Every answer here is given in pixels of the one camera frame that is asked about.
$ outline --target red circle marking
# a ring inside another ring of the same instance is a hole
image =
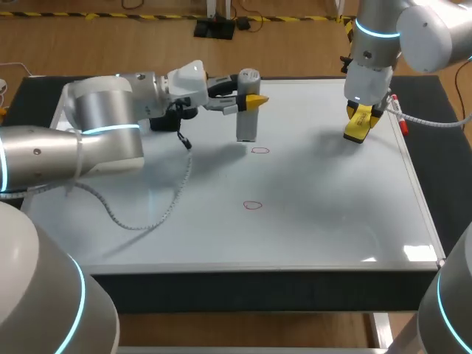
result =
[[[253,147],[252,153],[270,153],[271,151],[266,147]]]
[[[258,210],[263,207],[263,204],[258,201],[245,201],[243,205],[247,210]]]

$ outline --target cable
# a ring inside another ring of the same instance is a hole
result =
[[[141,0],[141,2],[134,6],[134,7],[127,7],[125,6],[125,0],[121,0],[121,7],[124,9],[124,10],[135,10],[135,9],[139,9],[140,7],[142,7],[143,5],[145,4],[145,0]]]
[[[461,108],[462,108],[462,120],[465,119],[465,106],[464,106],[464,100],[462,99],[462,94],[460,93],[460,90],[459,90],[459,85],[457,84],[457,78],[459,77],[459,73],[460,71],[465,68],[467,66],[467,64],[469,64],[471,61],[468,60],[466,61],[465,63],[463,63],[456,71],[456,76],[454,78],[454,85],[456,86],[456,91],[457,91],[457,94],[459,95],[459,100],[460,100],[460,105],[461,105]]]
[[[231,21],[234,21],[237,18],[237,9],[236,6],[233,5],[233,1],[231,1],[231,8],[235,11],[235,16],[231,19]]]
[[[260,27],[259,27],[258,29],[256,29],[255,31],[249,31],[249,30],[248,30],[248,32],[250,32],[250,33],[259,32],[259,31],[263,28],[263,26],[264,26],[264,16],[263,16],[263,14],[260,13],[259,11],[257,11],[257,10],[248,10],[248,9],[246,9],[246,8],[241,4],[241,0],[237,0],[237,3],[238,3],[239,6],[240,6],[244,11],[246,11],[247,13],[256,13],[256,14],[258,14],[258,15],[260,16]]]
[[[113,212],[113,210],[110,208],[108,202],[105,200],[105,197],[101,195],[98,191],[96,191],[94,188],[88,186],[87,184],[83,184],[80,182],[74,183],[74,187],[80,188],[82,190],[85,190],[86,192],[91,193],[95,198],[99,200],[99,202],[105,207],[106,212],[108,213],[108,216],[110,219],[119,227],[129,230],[129,231],[142,231],[142,230],[153,230],[156,229],[157,227],[161,226],[170,216],[174,208],[176,207],[178,201],[180,200],[182,193],[187,185],[187,182],[189,181],[190,175],[192,174],[192,164],[193,164],[193,159],[192,159],[192,153],[189,151],[188,153],[188,161],[187,161],[187,169],[185,170],[185,176],[184,179],[182,179],[182,182],[180,183],[180,186],[177,190],[177,193],[174,196],[174,199],[170,203],[169,207],[165,211],[165,213],[160,217],[159,221],[148,226],[129,226],[126,225],[125,223],[121,222]],[[30,197],[33,195],[37,195],[43,192],[47,192],[49,190],[53,190],[59,187],[64,187],[64,184],[47,184],[46,186],[42,187],[36,187],[32,188],[30,190],[27,190],[26,192],[14,192],[14,193],[0,193],[0,200],[11,200],[11,199],[20,199],[20,198],[26,198]]]
[[[418,124],[421,124],[421,125],[426,125],[426,126],[433,127],[433,128],[455,128],[455,127],[460,127],[460,126],[466,125],[467,123],[469,123],[472,120],[472,113],[467,118],[465,118],[464,120],[461,120],[459,122],[438,123],[438,122],[430,122],[428,120],[415,118],[415,117],[409,116],[408,114],[404,114],[404,113],[401,113],[399,111],[395,111],[391,108],[386,108],[386,111],[388,111],[390,113],[393,113],[397,117],[404,118],[405,120],[409,120],[410,122],[415,122],[415,123],[418,123]]]
[[[0,66],[8,66],[8,65],[21,65],[21,66],[23,66],[23,69],[26,70],[26,72],[28,73],[29,76],[33,76],[31,71],[23,63],[0,63]]]
[[[0,63],[0,66],[11,66],[11,65],[21,65],[23,66],[23,69],[26,70],[26,72],[28,73],[29,76],[32,76],[32,73],[31,71],[27,68],[26,65],[24,65],[23,63]],[[5,81],[5,90],[3,90],[1,93],[0,93],[0,108],[3,106],[4,104],[4,101],[5,101],[5,94],[7,93],[7,90],[8,90],[8,84],[7,82]]]

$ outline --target white cable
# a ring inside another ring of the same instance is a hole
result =
[[[67,129],[67,131],[73,131],[74,134],[75,134],[75,137],[77,139],[77,154],[76,154],[76,159],[75,159],[74,177],[72,177],[72,179],[66,185],[66,195],[68,195],[72,191],[72,189],[74,188],[74,185],[77,183],[77,180],[79,179],[80,175],[82,174],[82,166],[83,166],[82,132],[75,129],[75,128]]]
[[[408,114],[401,113],[399,111],[395,111],[391,108],[387,108],[386,111],[393,113],[395,116],[403,118],[405,120],[409,120],[410,122],[415,122],[421,125],[426,125],[428,127],[433,127],[433,128],[456,128],[456,127],[461,127],[467,123],[469,123],[472,120],[472,113],[469,114],[467,118],[464,120],[461,120],[459,122],[454,122],[454,123],[438,123],[438,122],[430,122],[428,120],[423,120],[419,118],[415,118],[412,116],[409,116]]]
[[[23,63],[19,63],[19,62],[15,62],[15,63],[0,63],[0,66],[9,66],[9,65],[21,65],[23,66],[23,69],[26,70],[26,72],[28,73],[29,76],[32,76],[32,73],[31,71],[27,68],[26,65],[24,65]]]
[[[5,90],[3,90],[0,93],[0,108],[3,107],[3,103],[4,103],[4,100],[5,100],[5,94],[7,93],[7,91],[8,91],[8,83],[7,83],[7,81],[5,81]]]
[[[89,193],[91,193],[93,196],[95,196],[100,203],[105,207],[106,212],[110,216],[113,222],[115,222],[116,225],[122,227],[123,229],[130,230],[130,231],[142,231],[142,230],[153,230],[159,226],[161,226],[167,218],[170,216],[174,208],[176,207],[178,201],[180,200],[182,193],[187,185],[187,182],[189,181],[190,175],[192,174],[192,153],[189,151],[188,153],[188,162],[187,162],[187,169],[185,170],[185,176],[184,179],[182,179],[182,182],[180,183],[180,186],[177,190],[176,195],[174,196],[174,199],[172,200],[172,203],[170,203],[169,207],[165,211],[165,213],[161,216],[158,222],[149,225],[149,226],[129,226],[124,223],[122,223],[116,215],[114,214],[113,210],[111,210],[110,206],[108,205],[108,202],[105,200],[105,198],[96,190],[94,190],[92,187],[76,182],[74,184],[75,187],[80,188],[82,190],[85,190]],[[42,187],[36,187],[32,188],[30,190],[27,190],[26,192],[17,192],[17,193],[0,193],[0,200],[9,200],[9,199],[20,199],[20,198],[26,198],[30,197],[33,195],[37,195],[39,193],[46,192],[48,190],[53,190],[55,188],[62,187],[63,184],[48,184],[46,186]]]

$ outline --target black table mat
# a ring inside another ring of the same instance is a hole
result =
[[[63,85],[80,78],[24,79],[4,126],[49,127]],[[404,113],[438,122],[456,121],[438,77],[394,77],[391,87]],[[409,123],[409,130],[406,144],[442,246],[449,254],[472,221],[471,149],[460,128],[440,130]],[[120,313],[396,311],[417,310],[434,275],[433,271],[278,271],[94,278]]]

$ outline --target wooden floor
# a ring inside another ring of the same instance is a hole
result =
[[[326,15],[325,0],[241,0],[263,15]],[[355,14],[354,0],[347,0]],[[238,14],[245,12],[234,0]],[[0,11],[120,12],[118,0],[18,0]],[[135,13],[204,14],[204,0],[147,0]],[[211,75],[254,67],[264,76],[340,75],[340,55],[349,54],[342,25],[335,22],[264,23],[258,33],[236,32],[233,41],[194,38],[192,21],[97,18],[0,18],[0,63],[20,61],[33,74],[81,75],[155,71],[165,74],[202,59]],[[459,115],[454,88],[457,66],[439,73]],[[397,74],[416,74],[400,63]],[[0,67],[9,84],[8,103],[23,69]],[[472,110],[472,65],[460,76],[466,111]],[[472,127],[466,131],[472,141]],[[409,315],[394,315],[395,332]],[[368,347],[367,321],[343,314],[179,314],[121,316],[122,345]]]

